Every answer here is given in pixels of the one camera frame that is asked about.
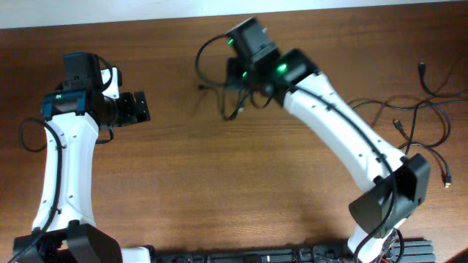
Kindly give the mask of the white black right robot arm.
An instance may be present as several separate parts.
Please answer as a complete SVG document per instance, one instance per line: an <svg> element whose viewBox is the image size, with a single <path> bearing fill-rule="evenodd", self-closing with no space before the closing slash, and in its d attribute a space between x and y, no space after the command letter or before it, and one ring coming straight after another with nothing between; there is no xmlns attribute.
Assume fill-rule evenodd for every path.
<svg viewBox="0 0 468 263"><path fill-rule="evenodd" d="M373 262L385 241L423 204L431 168L386 142L337 94L298 48L282 53L256 18L227 32L241 62L240 79L308 126L363 192L349 205L356 228L347 241L355 262Z"/></svg>

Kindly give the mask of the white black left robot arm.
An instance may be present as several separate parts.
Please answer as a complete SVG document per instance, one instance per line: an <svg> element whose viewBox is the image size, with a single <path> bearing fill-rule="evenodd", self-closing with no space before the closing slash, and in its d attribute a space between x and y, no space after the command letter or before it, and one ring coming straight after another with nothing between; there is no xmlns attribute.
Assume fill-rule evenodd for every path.
<svg viewBox="0 0 468 263"><path fill-rule="evenodd" d="M123 248L98 230L91 201L99 133L151 119L142 91L122 93L121 71L95 53L64 56L66 78L41 104L47 152L39 209L31 234L16 237L12 262L155 262L151 245Z"/></svg>

